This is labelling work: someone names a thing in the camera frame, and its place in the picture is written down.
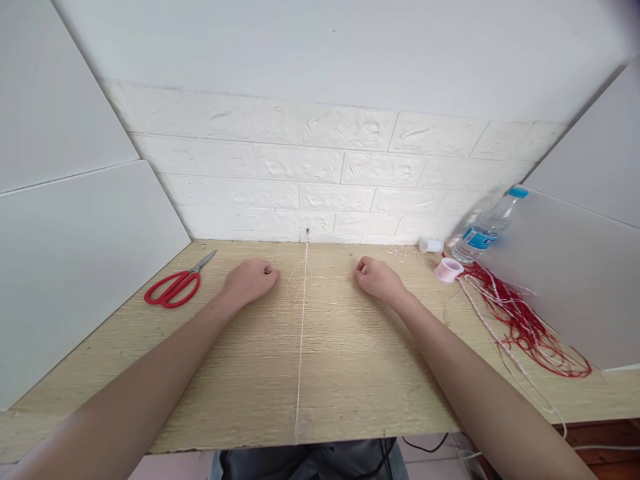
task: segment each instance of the blue bottle cap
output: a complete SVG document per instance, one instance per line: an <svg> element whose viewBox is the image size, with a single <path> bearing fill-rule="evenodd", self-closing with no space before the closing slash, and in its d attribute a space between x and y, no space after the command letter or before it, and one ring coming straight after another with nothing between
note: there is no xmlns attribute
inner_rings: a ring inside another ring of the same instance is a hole
<svg viewBox="0 0 640 480"><path fill-rule="evenodd" d="M527 190L524 190L524 189L519 188L519 187L512 187L507 192L507 195L510 195L510 196L516 197L516 198L524 198L528 194L529 194L529 192Z"/></svg>

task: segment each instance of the person's lap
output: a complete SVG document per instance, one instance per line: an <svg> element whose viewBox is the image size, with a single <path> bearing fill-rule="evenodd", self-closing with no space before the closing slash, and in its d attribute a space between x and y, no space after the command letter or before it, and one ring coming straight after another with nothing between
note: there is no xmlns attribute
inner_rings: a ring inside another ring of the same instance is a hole
<svg viewBox="0 0 640 480"><path fill-rule="evenodd" d="M220 450L209 480L409 480L393 439Z"/></svg>

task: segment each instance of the brick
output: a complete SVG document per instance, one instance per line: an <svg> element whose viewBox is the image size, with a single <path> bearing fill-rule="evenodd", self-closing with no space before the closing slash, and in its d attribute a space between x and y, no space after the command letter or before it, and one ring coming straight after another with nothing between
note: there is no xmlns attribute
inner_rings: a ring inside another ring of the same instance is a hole
<svg viewBox="0 0 640 480"><path fill-rule="evenodd" d="M474 206L478 198L478 192L447 192L435 213L442 217L462 217Z"/></svg>
<svg viewBox="0 0 640 480"><path fill-rule="evenodd" d="M124 97L142 131L160 135L198 137L199 116L192 91L122 84Z"/></svg>
<svg viewBox="0 0 640 480"><path fill-rule="evenodd" d="M266 210L265 229L270 231L304 231L308 228L316 234L333 230L335 213L306 210Z"/></svg>
<svg viewBox="0 0 640 480"><path fill-rule="evenodd" d="M142 128L131 113L122 85L112 80L102 80L99 83L124 129L128 132L142 132Z"/></svg>
<svg viewBox="0 0 640 480"><path fill-rule="evenodd" d="M425 159L383 153L346 152L342 183L381 187L415 187Z"/></svg>
<svg viewBox="0 0 640 480"><path fill-rule="evenodd" d="M300 145L386 151L395 112L301 103Z"/></svg>
<svg viewBox="0 0 640 480"><path fill-rule="evenodd" d="M262 179L340 183L343 152L331 149L254 145Z"/></svg>
<svg viewBox="0 0 640 480"><path fill-rule="evenodd" d="M298 184L290 182L158 175L174 204L298 208Z"/></svg>
<svg viewBox="0 0 640 480"><path fill-rule="evenodd" d="M337 213L335 233L361 233L372 235L393 235L400 215L380 213Z"/></svg>
<svg viewBox="0 0 640 480"><path fill-rule="evenodd" d="M511 159L533 162L540 160L566 129L566 123L534 123Z"/></svg>
<svg viewBox="0 0 640 480"><path fill-rule="evenodd" d="M400 236L418 235L419 237L446 240L458 222L460 222L460 218L456 217L404 215L395 234Z"/></svg>
<svg viewBox="0 0 640 480"><path fill-rule="evenodd" d="M322 233L309 232L309 243L345 243L348 245L356 245L360 243L362 235L359 233ZM305 231L300 232L300 241L306 242L307 234Z"/></svg>
<svg viewBox="0 0 640 480"><path fill-rule="evenodd" d="M506 160L522 141L530 123L492 120L476 143L471 158Z"/></svg>
<svg viewBox="0 0 640 480"><path fill-rule="evenodd" d="M389 151L466 158L486 126L480 119L400 112Z"/></svg>
<svg viewBox="0 0 640 480"><path fill-rule="evenodd" d="M374 188L342 185L300 184L302 209L366 212L371 208Z"/></svg>
<svg viewBox="0 0 640 480"><path fill-rule="evenodd" d="M142 158L158 173L256 178L251 145L238 142L131 135Z"/></svg>
<svg viewBox="0 0 640 480"><path fill-rule="evenodd" d="M176 205L193 238L220 240L299 241L310 228L316 235L331 232L335 214L204 205Z"/></svg>
<svg viewBox="0 0 640 480"><path fill-rule="evenodd" d="M496 161L430 157L417 187L482 191L496 178L502 166Z"/></svg>
<svg viewBox="0 0 640 480"><path fill-rule="evenodd" d="M367 245L417 245L416 235L363 235L361 243Z"/></svg>
<svg viewBox="0 0 640 480"><path fill-rule="evenodd" d="M440 191L378 188L371 212L432 215L444 198Z"/></svg>
<svg viewBox="0 0 640 480"><path fill-rule="evenodd" d="M297 107L293 102L197 92L195 103L202 137L297 143Z"/></svg>
<svg viewBox="0 0 640 480"><path fill-rule="evenodd" d="M502 171L489 187L490 191L504 192L508 188L522 182L527 174L533 170L535 164L531 162L510 161L504 165Z"/></svg>

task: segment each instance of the plastic bottle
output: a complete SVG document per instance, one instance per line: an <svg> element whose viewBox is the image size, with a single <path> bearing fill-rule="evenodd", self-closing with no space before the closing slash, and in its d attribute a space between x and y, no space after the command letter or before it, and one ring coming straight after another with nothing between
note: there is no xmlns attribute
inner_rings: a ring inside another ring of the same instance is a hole
<svg viewBox="0 0 640 480"><path fill-rule="evenodd" d="M523 188L512 187L493 206L482 211L454 245L451 251L453 258L460 263L473 263L511 224L515 204L528 194Z"/></svg>

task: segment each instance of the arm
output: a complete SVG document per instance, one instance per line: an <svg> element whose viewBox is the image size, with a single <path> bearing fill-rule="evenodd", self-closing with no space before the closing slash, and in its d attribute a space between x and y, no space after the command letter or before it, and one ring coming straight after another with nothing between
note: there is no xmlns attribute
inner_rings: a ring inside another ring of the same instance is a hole
<svg viewBox="0 0 640 480"><path fill-rule="evenodd" d="M126 480L169 418L226 324L262 297L280 272L242 262L194 318L96 393L11 470L5 480Z"/></svg>
<svg viewBox="0 0 640 480"><path fill-rule="evenodd" d="M355 276L364 291L400 316L466 432L500 475L595 479L544 417L434 317L390 266L363 257Z"/></svg>

